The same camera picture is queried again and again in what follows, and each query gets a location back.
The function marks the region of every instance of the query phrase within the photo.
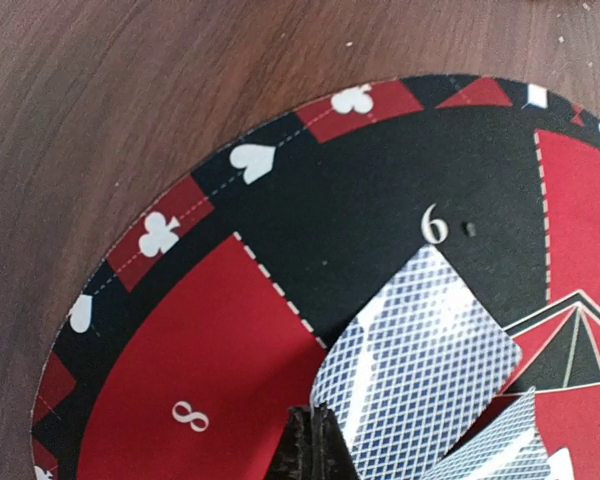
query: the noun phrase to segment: white triangle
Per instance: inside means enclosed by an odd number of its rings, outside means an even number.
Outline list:
[[[575,480],[573,462],[568,448],[562,448],[549,457],[551,474],[546,480]]]

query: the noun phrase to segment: stack of cards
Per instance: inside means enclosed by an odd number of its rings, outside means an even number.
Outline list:
[[[444,458],[520,360],[444,256],[422,247],[335,343],[312,409],[292,412],[267,478],[558,478],[536,428],[533,389]]]

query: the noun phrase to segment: round game board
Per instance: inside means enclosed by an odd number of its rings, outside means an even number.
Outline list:
[[[600,120],[466,75],[304,105],[154,201],[58,334],[37,478],[261,480],[328,348],[427,242],[523,350],[490,408],[535,386],[549,454],[600,479]]]

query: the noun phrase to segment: black segment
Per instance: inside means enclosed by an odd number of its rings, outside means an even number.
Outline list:
[[[587,332],[585,321],[581,318],[579,322],[568,387],[600,382],[600,369],[591,344],[592,339]]]
[[[425,243],[420,224],[433,203],[449,225],[439,247],[506,325],[544,305],[533,132],[517,111],[450,109],[324,145],[299,139],[275,176],[244,189],[239,202],[214,203],[328,345]],[[466,221],[480,235],[468,238]]]
[[[402,81],[425,109],[435,108],[477,80],[476,75],[424,75]]]
[[[579,321],[579,313],[573,312],[569,320],[529,365],[529,368],[511,385],[507,393],[524,393],[536,386],[543,390],[563,388],[571,340],[576,322]]]

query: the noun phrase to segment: wooden table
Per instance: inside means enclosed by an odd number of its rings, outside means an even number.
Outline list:
[[[107,248],[215,148],[301,102],[429,72],[534,82],[600,116],[600,0],[0,0],[0,479]]]

